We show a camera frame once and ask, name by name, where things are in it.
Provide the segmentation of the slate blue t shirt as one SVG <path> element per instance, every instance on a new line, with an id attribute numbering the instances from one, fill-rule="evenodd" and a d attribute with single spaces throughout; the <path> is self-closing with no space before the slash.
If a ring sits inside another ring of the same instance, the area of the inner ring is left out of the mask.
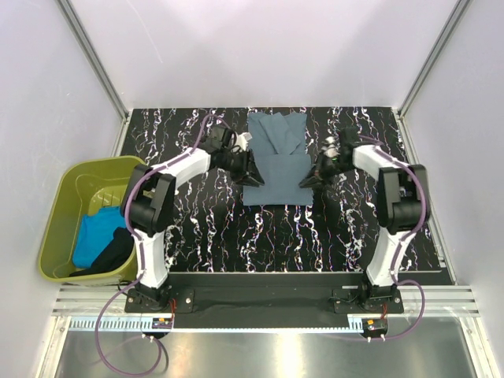
<path id="1" fill-rule="evenodd" d="M 245 206 L 311 206 L 313 191 L 300 188 L 312 161 L 306 153 L 307 116 L 250 113 L 249 148 L 265 184 L 243 188 Z"/>

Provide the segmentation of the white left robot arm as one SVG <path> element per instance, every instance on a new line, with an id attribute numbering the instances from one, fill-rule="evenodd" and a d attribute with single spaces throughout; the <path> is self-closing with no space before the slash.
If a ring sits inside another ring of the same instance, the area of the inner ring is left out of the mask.
<path id="1" fill-rule="evenodd" d="M 165 231 L 172 223 L 176 192 L 185 183 L 212 169 L 223 169 L 241 186 L 265 184 L 248 147 L 252 135 L 238 134 L 224 124 L 195 146 L 157 165 L 134 167 L 120 211 L 135 240 L 138 262 L 136 286 L 145 289 L 143 303 L 154 312 L 164 310 L 170 293 L 161 287 L 168 279 L 165 266 Z"/>

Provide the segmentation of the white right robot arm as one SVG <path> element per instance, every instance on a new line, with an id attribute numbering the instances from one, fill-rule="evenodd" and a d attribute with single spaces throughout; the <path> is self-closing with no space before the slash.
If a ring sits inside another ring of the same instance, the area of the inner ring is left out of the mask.
<path id="1" fill-rule="evenodd" d="M 381 148 L 382 142 L 346 128 L 324 142 L 301 188 L 319 188 L 350 170 L 361 170 L 376 181 L 379 238 L 358 287 L 358 305 L 375 312 L 392 300 L 398 271 L 410 242 L 430 217 L 427 170 L 409 165 Z"/>

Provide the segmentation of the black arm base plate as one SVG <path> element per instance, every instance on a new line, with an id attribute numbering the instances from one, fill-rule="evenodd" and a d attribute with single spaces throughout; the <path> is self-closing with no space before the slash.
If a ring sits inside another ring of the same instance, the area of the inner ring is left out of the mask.
<path id="1" fill-rule="evenodd" d="M 128 313 L 173 313 L 195 319 L 254 319 L 321 323 L 350 315 L 381 317 L 404 311 L 398 288 L 392 300 L 363 306 L 362 273 L 171 273 L 157 294 L 131 289 Z"/>

